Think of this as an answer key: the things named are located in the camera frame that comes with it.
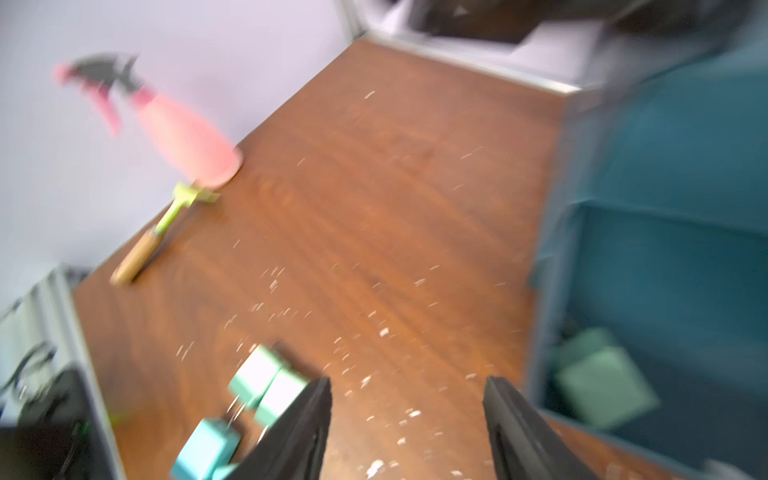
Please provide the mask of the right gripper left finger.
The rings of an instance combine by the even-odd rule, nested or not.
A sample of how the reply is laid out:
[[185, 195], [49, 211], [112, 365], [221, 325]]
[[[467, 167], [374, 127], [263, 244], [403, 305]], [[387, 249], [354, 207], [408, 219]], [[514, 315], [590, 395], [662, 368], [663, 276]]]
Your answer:
[[318, 480], [332, 415], [328, 377], [311, 381], [227, 476], [233, 480]]

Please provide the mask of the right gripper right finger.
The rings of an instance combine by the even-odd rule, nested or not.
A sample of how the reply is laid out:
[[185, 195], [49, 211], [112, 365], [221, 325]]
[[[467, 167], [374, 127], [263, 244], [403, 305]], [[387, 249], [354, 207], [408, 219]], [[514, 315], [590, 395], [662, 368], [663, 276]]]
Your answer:
[[483, 407], [498, 479], [598, 479], [509, 380], [487, 378]]

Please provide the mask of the green plug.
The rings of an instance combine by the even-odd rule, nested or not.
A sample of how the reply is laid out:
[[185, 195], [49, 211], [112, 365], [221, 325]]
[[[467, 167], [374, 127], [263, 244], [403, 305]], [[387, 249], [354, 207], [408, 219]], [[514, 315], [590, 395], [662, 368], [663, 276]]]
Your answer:
[[288, 367], [288, 361], [278, 352], [257, 345], [230, 380], [228, 390], [245, 409], [253, 410], [278, 373]]
[[271, 427], [308, 383], [304, 376], [293, 370], [280, 370], [260, 400], [254, 420], [262, 427]]
[[620, 428], [661, 405], [627, 350], [604, 328], [584, 330], [559, 345], [553, 377], [575, 417], [600, 431]]

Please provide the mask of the teal drawer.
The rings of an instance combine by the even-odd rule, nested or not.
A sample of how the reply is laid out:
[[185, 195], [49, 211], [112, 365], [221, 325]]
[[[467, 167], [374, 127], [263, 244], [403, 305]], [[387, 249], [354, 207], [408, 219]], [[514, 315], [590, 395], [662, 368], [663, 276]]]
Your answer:
[[[538, 311], [526, 393], [545, 412], [671, 470], [709, 462], [767, 475], [767, 239], [581, 205], [537, 260]], [[641, 369], [658, 409], [600, 431], [553, 377], [568, 338], [604, 328]]]

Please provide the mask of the teal three-drawer cabinet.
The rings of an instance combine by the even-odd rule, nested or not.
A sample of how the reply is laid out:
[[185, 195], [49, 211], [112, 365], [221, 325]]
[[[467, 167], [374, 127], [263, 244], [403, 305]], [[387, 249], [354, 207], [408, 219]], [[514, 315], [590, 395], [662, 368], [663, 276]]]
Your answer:
[[592, 204], [767, 230], [767, 37], [625, 46], [572, 100], [553, 209]]

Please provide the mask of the teal plug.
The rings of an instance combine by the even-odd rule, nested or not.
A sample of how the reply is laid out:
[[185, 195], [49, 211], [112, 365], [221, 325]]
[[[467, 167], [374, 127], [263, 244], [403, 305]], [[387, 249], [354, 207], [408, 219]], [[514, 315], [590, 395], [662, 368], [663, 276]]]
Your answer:
[[241, 441], [241, 435], [224, 420], [202, 419], [182, 447], [170, 474], [174, 479], [212, 479], [226, 466]]

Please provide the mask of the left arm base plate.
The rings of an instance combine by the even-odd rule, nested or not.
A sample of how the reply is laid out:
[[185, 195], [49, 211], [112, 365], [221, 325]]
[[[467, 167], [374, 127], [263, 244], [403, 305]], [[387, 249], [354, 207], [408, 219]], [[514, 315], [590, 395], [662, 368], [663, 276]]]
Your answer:
[[1, 426], [3, 479], [113, 479], [87, 384], [77, 368], [55, 377], [14, 424]]

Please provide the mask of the green wooden-handled tool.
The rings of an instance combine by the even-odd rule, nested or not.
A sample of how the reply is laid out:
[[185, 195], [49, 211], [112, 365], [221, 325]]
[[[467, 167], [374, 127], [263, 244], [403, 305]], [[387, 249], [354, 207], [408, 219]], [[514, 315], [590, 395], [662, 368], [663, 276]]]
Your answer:
[[173, 200], [168, 209], [124, 257], [113, 272], [110, 283], [114, 286], [131, 283], [153, 257], [182, 209], [189, 208], [195, 203], [215, 203], [219, 196], [219, 193], [196, 184], [177, 184], [174, 187]]

